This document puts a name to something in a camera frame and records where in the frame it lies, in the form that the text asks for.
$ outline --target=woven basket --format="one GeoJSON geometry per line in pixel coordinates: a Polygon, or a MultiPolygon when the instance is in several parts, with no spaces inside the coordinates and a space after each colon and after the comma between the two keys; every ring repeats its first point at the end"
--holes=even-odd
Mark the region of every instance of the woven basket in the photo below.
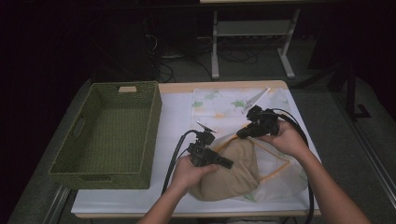
{"type": "Polygon", "coordinates": [[[155,81],[92,84],[49,175],[70,189],[148,189],[161,108],[155,81]]]}

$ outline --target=brown fabric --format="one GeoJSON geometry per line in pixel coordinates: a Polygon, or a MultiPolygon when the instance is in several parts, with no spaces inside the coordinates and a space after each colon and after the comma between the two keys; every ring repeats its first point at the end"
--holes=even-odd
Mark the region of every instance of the brown fabric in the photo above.
{"type": "Polygon", "coordinates": [[[221,167],[204,176],[190,193],[201,201],[217,201],[243,195],[259,186],[254,144],[248,139],[235,138],[219,154],[233,161],[233,167],[221,167]]]}

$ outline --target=floor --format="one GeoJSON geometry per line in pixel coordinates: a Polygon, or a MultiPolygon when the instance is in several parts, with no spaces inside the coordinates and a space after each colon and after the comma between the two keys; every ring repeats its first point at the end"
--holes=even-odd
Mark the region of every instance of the floor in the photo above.
{"type": "MultiPolygon", "coordinates": [[[[314,39],[295,40],[291,43],[288,56],[296,75],[293,80],[286,78],[276,53],[276,48],[280,46],[281,42],[274,39],[264,39],[262,42],[264,44],[258,47],[245,46],[243,51],[234,50],[232,40],[228,43],[229,45],[224,46],[221,54],[223,57],[219,57],[219,81],[280,79],[286,81],[289,86],[293,86],[319,72],[307,69],[315,46],[314,39]]],[[[205,46],[202,48],[203,53],[194,59],[170,60],[169,57],[175,56],[177,53],[166,52],[167,59],[162,60],[159,81],[163,82],[167,79],[169,82],[213,81],[210,77],[210,53],[207,52],[209,49],[205,46]]],[[[395,120],[377,101],[370,86],[358,79],[356,103],[364,105],[372,117],[351,122],[344,109],[345,90],[333,93],[326,88],[331,77],[328,75],[307,88],[292,90],[293,98],[316,145],[323,165],[336,182],[373,223],[391,223],[396,220],[395,205],[392,204],[384,190],[384,184],[378,179],[375,167],[368,156],[367,146],[363,145],[356,132],[356,127],[366,136],[365,142],[368,143],[369,148],[375,151],[375,155],[388,171],[389,179],[395,180],[396,161],[393,159],[396,158],[394,150],[396,148],[395,120]]],[[[75,101],[73,104],[78,104],[80,99],[75,99],[75,101]]],[[[45,171],[55,154],[52,149],[62,142],[62,136],[68,127],[67,122],[70,122],[75,113],[76,111],[66,113],[49,144],[48,152],[37,167],[31,184],[25,190],[9,223],[45,223],[46,220],[49,220],[48,210],[58,186],[48,179],[45,171]]],[[[57,220],[58,223],[136,222],[136,219],[77,218],[70,213],[75,195],[76,192],[71,191],[64,208],[60,209],[62,212],[57,220]]],[[[296,219],[298,223],[304,222],[304,217],[296,219]]],[[[284,217],[240,217],[239,219],[225,217],[208,221],[210,223],[264,223],[264,221],[280,223],[284,220],[284,217]]],[[[202,223],[202,220],[175,218],[170,223],[202,223]]],[[[293,220],[289,218],[284,223],[293,223],[293,220]]],[[[324,223],[324,221],[321,217],[314,217],[312,223],[324,223]]]]}

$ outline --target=background desk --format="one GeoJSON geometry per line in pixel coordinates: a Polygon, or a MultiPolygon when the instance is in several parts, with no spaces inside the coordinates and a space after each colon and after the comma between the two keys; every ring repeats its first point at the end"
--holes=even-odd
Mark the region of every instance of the background desk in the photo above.
{"type": "MultiPolygon", "coordinates": [[[[161,84],[163,109],[157,135],[156,150],[149,189],[84,189],[79,190],[72,213],[78,217],[142,217],[161,195],[163,181],[180,136],[190,129],[191,97],[202,88],[283,88],[290,103],[290,112],[303,130],[306,128],[291,94],[283,81],[210,82],[161,84]]],[[[311,150],[318,156],[309,135],[311,150]]],[[[266,203],[248,203],[233,199],[201,202],[187,194],[178,204],[174,217],[235,216],[302,216],[309,207],[308,190],[287,199],[266,203]]]]}

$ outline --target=gray carpet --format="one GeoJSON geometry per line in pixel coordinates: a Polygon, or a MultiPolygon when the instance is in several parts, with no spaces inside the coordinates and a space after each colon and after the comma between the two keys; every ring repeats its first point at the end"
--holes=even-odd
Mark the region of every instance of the gray carpet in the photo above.
{"type": "MultiPolygon", "coordinates": [[[[259,61],[255,64],[230,63],[219,59],[220,81],[280,79],[287,81],[289,85],[299,83],[317,72],[306,69],[314,44],[315,42],[311,40],[294,41],[290,46],[288,55],[296,74],[294,80],[286,79],[280,60],[277,58],[277,45],[270,45],[266,50],[260,52],[259,61]]],[[[201,55],[197,60],[210,71],[208,53],[201,55]]],[[[177,82],[211,81],[209,74],[198,63],[177,61],[167,63],[167,65],[173,68],[177,82]]],[[[307,89],[291,91],[293,98],[316,145],[323,165],[335,181],[373,223],[392,223],[396,220],[395,208],[378,182],[361,143],[350,129],[344,111],[340,109],[338,101],[334,100],[338,99],[338,96],[325,88],[329,78],[325,77],[307,89]]],[[[47,171],[88,88],[89,82],[81,88],[66,112],[9,223],[43,223],[45,220],[55,190],[58,188],[58,185],[47,176],[47,171]]],[[[378,103],[370,87],[361,80],[358,80],[357,83],[357,103],[364,104],[373,116],[371,119],[359,119],[358,123],[389,174],[395,179],[396,165],[393,158],[396,158],[394,150],[396,148],[396,139],[394,138],[396,124],[378,103]]],[[[59,223],[136,222],[136,219],[88,220],[77,218],[70,213],[74,195],[73,191],[62,211],[59,223]]],[[[297,219],[299,223],[304,221],[304,217],[297,219]]],[[[227,218],[221,218],[218,222],[227,220],[227,218]]],[[[198,222],[196,219],[175,218],[171,220],[171,223],[198,222]]],[[[324,222],[321,217],[314,217],[312,223],[324,222]]]]}

